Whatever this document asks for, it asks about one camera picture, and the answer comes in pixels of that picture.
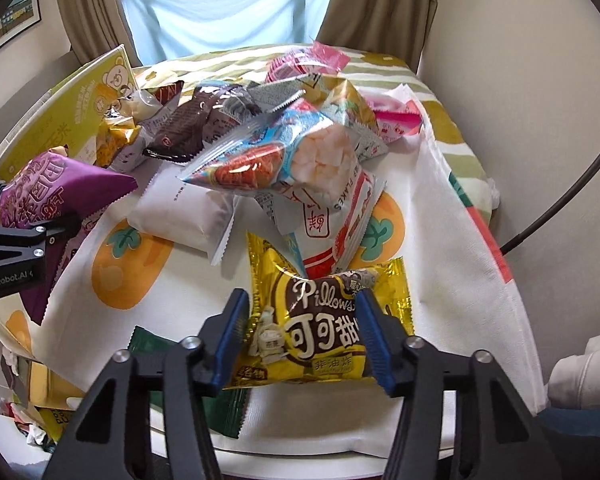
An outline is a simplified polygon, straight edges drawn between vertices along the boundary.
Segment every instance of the green snack bag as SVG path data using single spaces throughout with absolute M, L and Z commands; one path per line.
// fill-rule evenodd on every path
M 127 349 L 133 355 L 165 351 L 175 341 L 152 334 L 141 326 L 136 326 Z M 224 436 L 238 438 L 244 419 L 244 410 L 249 391 L 247 389 L 223 390 L 217 397 L 203 397 L 206 423 L 214 431 Z M 162 410 L 162 392 L 151 392 L 151 405 Z

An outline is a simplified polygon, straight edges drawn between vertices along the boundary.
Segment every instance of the bear cartoon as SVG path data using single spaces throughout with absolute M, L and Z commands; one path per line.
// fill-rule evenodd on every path
M 125 60 L 122 56 L 116 59 L 116 65 L 104 76 L 102 76 L 102 82 L 117 90 L 121 97 L 126 97 L 132 93 L 132 89 L 129 86 L 129 70 L 125 66 Z

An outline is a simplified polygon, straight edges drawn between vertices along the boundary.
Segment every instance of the brown curtain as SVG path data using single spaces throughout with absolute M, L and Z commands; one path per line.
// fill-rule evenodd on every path
M 391 54 L 416 72 L 435 0 L 330 0 L 318 41 Z
M 124 44 L 132 66 L 140 66 L 120 0 L 58 0 L 75 55 L 87 63 Z

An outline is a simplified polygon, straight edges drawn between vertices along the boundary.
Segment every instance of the curtain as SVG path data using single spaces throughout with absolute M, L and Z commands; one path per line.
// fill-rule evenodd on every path
M 140 60 L 120 0 L 58 0 L 64 30 L 81 63 L 124 44 L 132 66 Z
M 322 43 L 391 54 L 416 72 L 435 0 L 331 0 Z
M 122 0 L 142 63 L 266 43 L 310 43 L 329 0 Z

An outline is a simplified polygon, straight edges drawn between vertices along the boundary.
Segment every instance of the picture frame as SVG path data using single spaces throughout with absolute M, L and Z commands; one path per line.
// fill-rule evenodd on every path
M 13 0 L 0 19 L 0 49 L 41 20 L 39 0 Z

